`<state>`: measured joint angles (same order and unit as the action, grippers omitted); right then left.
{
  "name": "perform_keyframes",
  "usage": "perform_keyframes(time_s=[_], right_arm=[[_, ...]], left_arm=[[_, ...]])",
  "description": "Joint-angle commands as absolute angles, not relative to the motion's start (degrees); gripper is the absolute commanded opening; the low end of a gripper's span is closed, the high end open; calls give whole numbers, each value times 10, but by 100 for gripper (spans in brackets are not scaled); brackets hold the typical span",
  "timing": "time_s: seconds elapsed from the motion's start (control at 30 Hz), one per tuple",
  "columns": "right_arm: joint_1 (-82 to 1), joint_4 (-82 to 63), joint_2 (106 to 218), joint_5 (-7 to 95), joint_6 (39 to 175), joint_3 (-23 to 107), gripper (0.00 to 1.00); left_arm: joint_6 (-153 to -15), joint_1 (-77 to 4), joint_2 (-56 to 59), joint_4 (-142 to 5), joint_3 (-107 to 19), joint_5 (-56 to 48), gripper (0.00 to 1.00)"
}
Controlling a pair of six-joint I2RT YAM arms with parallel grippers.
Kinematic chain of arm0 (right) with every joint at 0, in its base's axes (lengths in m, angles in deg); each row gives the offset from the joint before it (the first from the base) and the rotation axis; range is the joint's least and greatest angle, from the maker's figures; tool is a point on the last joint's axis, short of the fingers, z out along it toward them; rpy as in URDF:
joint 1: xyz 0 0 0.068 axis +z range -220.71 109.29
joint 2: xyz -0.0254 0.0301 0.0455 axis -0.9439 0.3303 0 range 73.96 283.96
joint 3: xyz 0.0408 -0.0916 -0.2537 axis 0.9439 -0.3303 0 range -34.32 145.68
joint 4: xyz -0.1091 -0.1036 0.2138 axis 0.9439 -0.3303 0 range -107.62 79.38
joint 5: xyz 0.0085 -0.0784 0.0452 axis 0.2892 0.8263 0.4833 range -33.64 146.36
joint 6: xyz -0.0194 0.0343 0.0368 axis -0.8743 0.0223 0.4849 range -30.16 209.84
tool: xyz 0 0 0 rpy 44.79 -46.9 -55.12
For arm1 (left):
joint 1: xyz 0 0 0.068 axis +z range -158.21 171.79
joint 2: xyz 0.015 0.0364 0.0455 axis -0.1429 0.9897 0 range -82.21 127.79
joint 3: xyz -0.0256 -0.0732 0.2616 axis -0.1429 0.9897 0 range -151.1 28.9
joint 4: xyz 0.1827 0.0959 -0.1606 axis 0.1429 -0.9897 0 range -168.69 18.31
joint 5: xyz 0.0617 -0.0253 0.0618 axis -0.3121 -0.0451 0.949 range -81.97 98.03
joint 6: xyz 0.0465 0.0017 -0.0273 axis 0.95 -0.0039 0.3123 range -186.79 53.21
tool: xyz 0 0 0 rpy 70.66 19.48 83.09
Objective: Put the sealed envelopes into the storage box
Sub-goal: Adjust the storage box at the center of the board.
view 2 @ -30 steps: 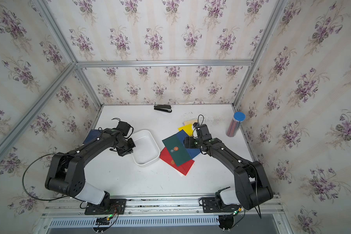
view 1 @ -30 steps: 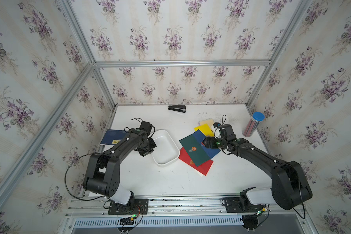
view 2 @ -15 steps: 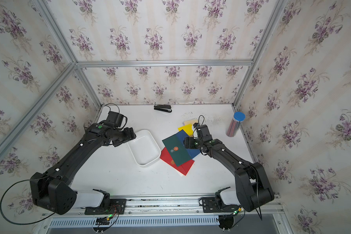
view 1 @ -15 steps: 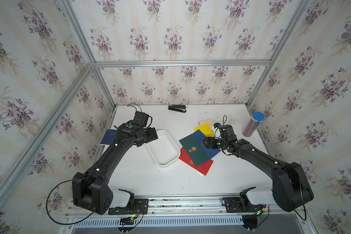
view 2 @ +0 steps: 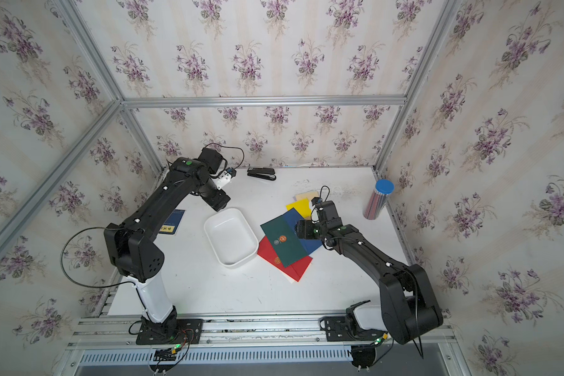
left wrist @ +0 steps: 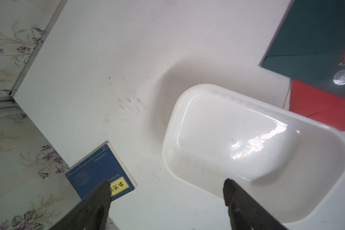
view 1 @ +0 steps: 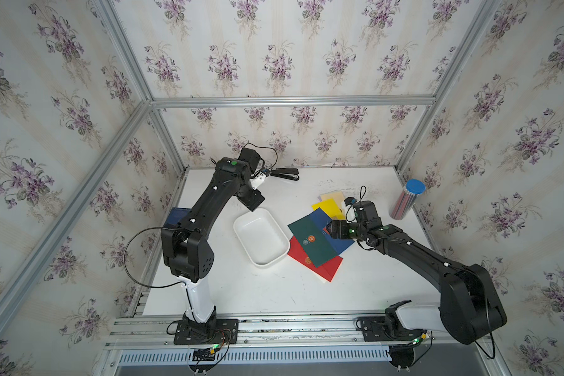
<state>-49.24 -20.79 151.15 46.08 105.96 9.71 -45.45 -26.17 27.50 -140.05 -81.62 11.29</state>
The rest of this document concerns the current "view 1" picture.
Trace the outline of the red envelope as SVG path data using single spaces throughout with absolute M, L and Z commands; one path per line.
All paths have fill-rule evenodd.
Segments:
M 288 256 L 294 259 L 294 261 L 315 272 L 315 274 L 324 278 L 324 280 L 328 282 L 332 282 L 343 261 L 342 257 L 336 256 L 335 258 L 324 263 L 322 266 L 316 267 L 311 262 L 310 257 L 308 257 L 308 255 L 305 253 L 302 246 L 299 244 L 295 237 L 291 238 L 290 240 L 290 249 L 288 251 Z

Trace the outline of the blue envelope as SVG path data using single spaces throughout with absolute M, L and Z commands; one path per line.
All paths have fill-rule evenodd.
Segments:
M 330 218 L 321 208 L 312 211 L 308 217 L 321 231 L 324 239 L 330 244 L 330 246 L 333 247 L 338 255 L 341 255 L 344 250 L 348 249 L 353 244 L 353 240 L 342 240 L 331 237 L 330 233 L 327 231 L 327 225 L 332 222 L 332 218 Z

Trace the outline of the dark green envelope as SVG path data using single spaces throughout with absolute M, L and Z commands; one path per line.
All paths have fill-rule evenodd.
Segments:
M 338 256 L 323 228 L 318 227 L 309 216 L 290 223 L 288 228 L 315 267 L 323 266 Z

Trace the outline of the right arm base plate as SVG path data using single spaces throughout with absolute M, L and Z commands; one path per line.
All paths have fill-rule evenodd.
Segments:
M 421 329 L 405 328 L 393 315 L 359 317 L 356 328 L 363 334 L 365 342 L 413 342 L 426 333 Z

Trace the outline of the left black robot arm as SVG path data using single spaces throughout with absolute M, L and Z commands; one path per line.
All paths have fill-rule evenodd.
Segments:
M 207 324 L 216 316 L 207 280 L 215 261 L 208 243 L 211 230 L 231 198 L 236 197 L 252 212 L 264 202 L 255 182 L 263 162 L 256 150 L 247 147 L 238 158 L 222 158 L 189 213 L 161 231 L 164 264 L 186 289 L 189 308 L 185 317 L 196 324 Z

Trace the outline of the white rectangular storage tray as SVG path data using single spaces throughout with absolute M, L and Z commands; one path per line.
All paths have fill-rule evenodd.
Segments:
M 290 250 L 290 240 L 264 208 L 238 217 L 233 223 L 233 231 L 251 263 L 258 268 L 272 266 Z

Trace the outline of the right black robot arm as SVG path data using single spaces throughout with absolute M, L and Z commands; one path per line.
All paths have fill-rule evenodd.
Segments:
M 439 255 L 401 228 L 384 224 L 371 201 L 357 201 L 349 208 L 354 213 L 352 221 L 327 224 L 332 238 L 353 240 L 368 252 L 377 251 L 403 263 L 440 293 L 439 305 L 413 305 L 404 300 L 389 306 L 381 317 L 361 319 L 365 340 L 408 341 L 440 331 L 470 345 L 506 325 L 507 314 L 487 269 Z

